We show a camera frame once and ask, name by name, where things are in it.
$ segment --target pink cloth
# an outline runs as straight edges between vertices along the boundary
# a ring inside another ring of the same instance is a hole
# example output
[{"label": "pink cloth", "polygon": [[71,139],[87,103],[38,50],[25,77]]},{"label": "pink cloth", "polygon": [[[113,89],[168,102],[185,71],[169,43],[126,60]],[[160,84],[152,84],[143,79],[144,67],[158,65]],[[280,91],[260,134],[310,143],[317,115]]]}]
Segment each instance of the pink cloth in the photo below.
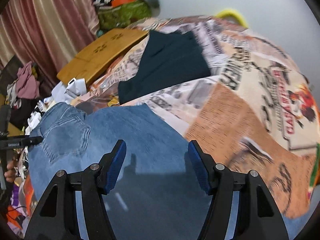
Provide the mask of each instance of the pink cloth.
[{"label": "pink cloth", "polygon": [[18,70],[16,95],[18,98],[35,99],[39,97],[39,81],[32,74],[31,61]]}]

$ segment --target cable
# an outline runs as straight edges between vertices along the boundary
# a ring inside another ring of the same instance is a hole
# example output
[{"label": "cable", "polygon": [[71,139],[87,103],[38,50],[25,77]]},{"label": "cable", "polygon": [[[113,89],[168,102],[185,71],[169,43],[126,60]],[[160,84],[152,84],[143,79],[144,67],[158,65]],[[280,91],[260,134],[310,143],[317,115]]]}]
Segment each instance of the cable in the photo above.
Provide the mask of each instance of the cable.
[{"label": "cable", "polygon": [[25,207],[25,206],[19,206],[19,207],[16,207],[15,209],[8,210],[8,213],[11,212],[11,211],[15,211],[16,209],[21,208],[21,207],[27,208],[27,207]]},{"label": "cable", "polygon": [[15,219],[12,216],[10,216],[8,213],[7,213],[7,216],[10,217],[13,221],[15,221]]}]

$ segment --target jeans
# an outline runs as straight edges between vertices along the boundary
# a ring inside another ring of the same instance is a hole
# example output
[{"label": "jeans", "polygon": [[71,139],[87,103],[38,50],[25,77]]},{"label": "jeans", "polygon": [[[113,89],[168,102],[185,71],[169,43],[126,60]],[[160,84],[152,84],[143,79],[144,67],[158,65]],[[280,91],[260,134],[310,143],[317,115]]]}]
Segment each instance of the jeans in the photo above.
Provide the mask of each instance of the jeans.
[{"label": "jeans", "polygon": [[[211,197],[197,182],[188,142],[147,105],[103,108],[87,115],[58,103],[31,132],[38,135],[44,137],[42,143],[29,148],[29,172],[38,199],[58,170],[82,171],[123,139],[124,164],[115,188],[103,197],[117,239],[197,239]],[[226,239],[233,236],[237,203],[234,192]],[[88,239],[80,192],[76,206],[81,237]],[[290,239],[309,215],[284,220]]]}]

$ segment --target brown cloth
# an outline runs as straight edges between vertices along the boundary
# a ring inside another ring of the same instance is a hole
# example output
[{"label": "brown cloth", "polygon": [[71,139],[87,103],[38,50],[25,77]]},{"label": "brown cloth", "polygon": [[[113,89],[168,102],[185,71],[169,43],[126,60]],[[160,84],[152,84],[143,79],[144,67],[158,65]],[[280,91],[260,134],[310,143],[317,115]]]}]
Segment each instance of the brown cloth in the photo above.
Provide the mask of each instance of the brown cloth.
[{"label": "brown cloth", "polygon": [[[286,217],[308,210],[306,192],[316,155],[300,157],[282,148],[249,105],[224,85],[216,85],[185,138],[197,140],[216,163],[233,171],[257,170]],[[255,144],[258,152],[248,150],[245,141]]]}]

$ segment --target white wall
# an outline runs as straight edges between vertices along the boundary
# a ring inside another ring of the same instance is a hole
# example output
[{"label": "white wall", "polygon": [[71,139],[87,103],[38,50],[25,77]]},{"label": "white wall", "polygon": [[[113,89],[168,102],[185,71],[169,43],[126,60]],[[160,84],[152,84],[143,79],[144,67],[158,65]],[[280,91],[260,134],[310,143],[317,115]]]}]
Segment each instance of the white wall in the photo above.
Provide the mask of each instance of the white wall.
[{"label": "white wall", "polygon": [[253,31],[291,55],[320,105],[320,26],[304,0],[160,0],[160,6],[163,18],[238,10]]}]

